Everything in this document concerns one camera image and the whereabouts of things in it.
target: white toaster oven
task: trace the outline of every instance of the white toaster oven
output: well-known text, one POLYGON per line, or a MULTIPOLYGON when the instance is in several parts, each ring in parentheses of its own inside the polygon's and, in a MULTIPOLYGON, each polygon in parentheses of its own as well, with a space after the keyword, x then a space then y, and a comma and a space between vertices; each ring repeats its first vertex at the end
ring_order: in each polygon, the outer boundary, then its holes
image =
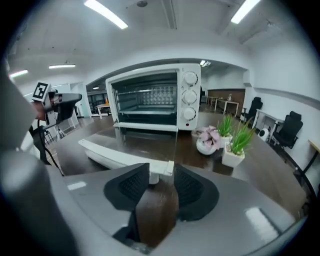
POLYGON ((197 127, 201 68, 195 63, 139 68, 105 80, 117 127, 178 131, 197 127))

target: ceiling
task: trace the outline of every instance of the ceiling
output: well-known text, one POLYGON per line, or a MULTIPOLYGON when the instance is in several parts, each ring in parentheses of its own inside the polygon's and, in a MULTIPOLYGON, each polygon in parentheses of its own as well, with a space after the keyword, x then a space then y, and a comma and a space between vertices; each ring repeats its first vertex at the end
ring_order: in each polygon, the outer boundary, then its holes
MULTIPOLYGON (((86 7, 84 0, 45 1, 34 9, 12 40, 15 42, 9 54, 12 71, 30 69, 32 72, 26 79, 34 80, 40 73, 43 77, 64 74, 67 71, 53 73, 43 67, 69 62, 76 64, 78 72, 83 72, 87 66, 98 63, 98 59, 99 65, 101 61, 127 54, 130 43, 134 49, 135 43, 141 44, 148 38, 142 36, 149 35, 146 31, 175 33, 201 29, 250 49, 285 33, 293 20, 279 0, 261 0, 237 25, 230 20, 244 0, 147 0, 143 8, 137 6, 139 0, 98 1, 125 21, 128 28, 121 30, 86 7)), ((203 72, 213 69, 212 62, 203 72)))
POLYGON ((30 15, 11 53, 17 56, 45 53, 98 54, 100 48, 122 36, 147 29, 203 28, 247 44, 259 33, 281 32, 292 17, 277 0, 262 0, 237 25, 231 17, 244 0, 99 0, 128 24, 119 29, 89 9, 83 0, 49 0, 30 15))

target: artificial plant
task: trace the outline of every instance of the artificial plant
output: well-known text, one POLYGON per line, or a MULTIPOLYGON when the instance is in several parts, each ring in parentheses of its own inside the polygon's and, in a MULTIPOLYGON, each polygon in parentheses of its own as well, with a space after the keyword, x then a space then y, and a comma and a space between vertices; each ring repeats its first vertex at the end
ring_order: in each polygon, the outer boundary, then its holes
POLYGON ((231 126, 232 126, 232 117, 231 117, 231 114, 228 114, 223 117, 223 120, 221 123, 218 121, 216 127, 221 137, 228 137, 231 133, 231 126))

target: dark wooden countertop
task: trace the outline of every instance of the dark wooden countertop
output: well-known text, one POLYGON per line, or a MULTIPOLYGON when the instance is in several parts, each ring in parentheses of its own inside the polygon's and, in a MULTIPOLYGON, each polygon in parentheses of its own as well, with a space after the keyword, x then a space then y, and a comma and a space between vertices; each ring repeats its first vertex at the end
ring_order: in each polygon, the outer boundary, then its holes
MULTIPOLYGON (((200 112, 198 127, 216 126, 222 118, 222 114, 200 112)), ((235 120, 233 125, 237 126, 238 121, 235 120)), ((112 126, 111 116, 98 119, 72 132, 56 144, 57 157, 65 175, 92 173, 106 169, 89 159, 78 141, 112 126)), ((175 163, 195 166, 247 181, 294 217, 298 217, 298 211, 305 202, 306 194, 294 177, 293 169, 257 135, 254 134, 251 144, 245 151, 245 159, 235 169, 221 164, 222 150, 211 156, 205 156, 197 151, 195 141, 190 132, 179 131, 175 146, 175 163)), ((146 191, 137 206, 141 240, 150 246, 156 246, 174 226, 177 207, 177 195, 172 186, 172 178, 162 177, 153 190, 146 191), (152 219, 146 218, 147 215, 153 216, 152 219)))

